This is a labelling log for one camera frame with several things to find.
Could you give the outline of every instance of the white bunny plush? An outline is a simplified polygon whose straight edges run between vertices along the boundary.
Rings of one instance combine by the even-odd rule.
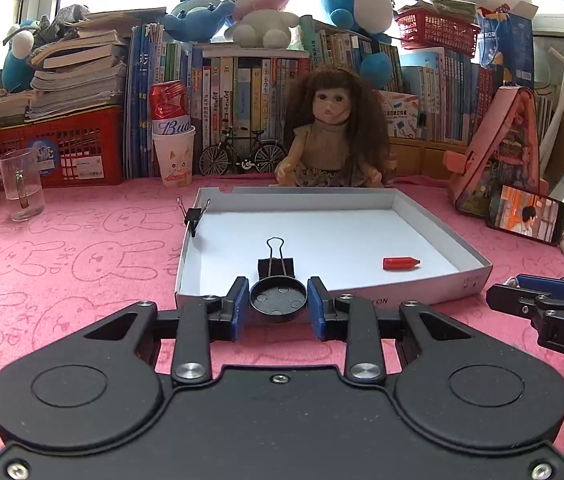
[[[284,12],[289,0],[233,0],[235,22],[224,37],[239,46],[286,48],[291,43],[289,27],[297,27],[299,17]]]

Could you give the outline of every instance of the glass mug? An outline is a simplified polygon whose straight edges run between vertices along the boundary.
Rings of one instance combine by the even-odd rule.
[[[44,210],[38,150],[26,148],[5,153],[0,157],[0,172],[12,220],[28,220]]]

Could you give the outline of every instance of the blue stuffed animal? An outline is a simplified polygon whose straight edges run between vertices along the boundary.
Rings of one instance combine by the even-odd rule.
[[[36,23],[34,20],[25,20],[9,31],[9,36],[14,32],[16,34],[9,40],[9,51],[4,58],[2,86],[11,93],[31,90],[35,69],[27,64],[27,57],[33,48],[33,34],[27,27],[35,26]]]
[[[376,40],[390,43],[384,34],[393,22],[393,0],[321,0],[322,7],[335,27],[353,30]],[[364,57],[360,76],[382,88],[393,73],[391,58],[379,52]]]
[[[234,11],[232,0],[180,0],[159,22],[174,40],[207,43]]]

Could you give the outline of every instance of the blue gripper pad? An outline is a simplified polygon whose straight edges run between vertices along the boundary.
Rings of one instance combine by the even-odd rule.
[[[242,288],[239,290],[233,308],[233,319],[231,319],[231,333],[233,340],[236,341],[241,337],[244,328],[244,320],[246,318],[247,309],[249,308],[249,280],[244,280]]]
[[[313,284],[313,279],[310,279],[306,284],[307,306],[309,307],[309,316],[311,317],[311,324],[313,326],[313,333],[315,337],[324,341],[326,321],[324,320],[324,309],[322,307],[321,298],[318,291]]]
[[[564,280],[531,274],[518,274],[517,283],[522,288],[550,294],[554,300],[564,301]]]

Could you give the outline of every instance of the smartphone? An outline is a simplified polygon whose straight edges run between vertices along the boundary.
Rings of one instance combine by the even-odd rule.
[[[523,189],[494,189],[486,225],[500,231],[557,245],[564,230],[564,203]]]

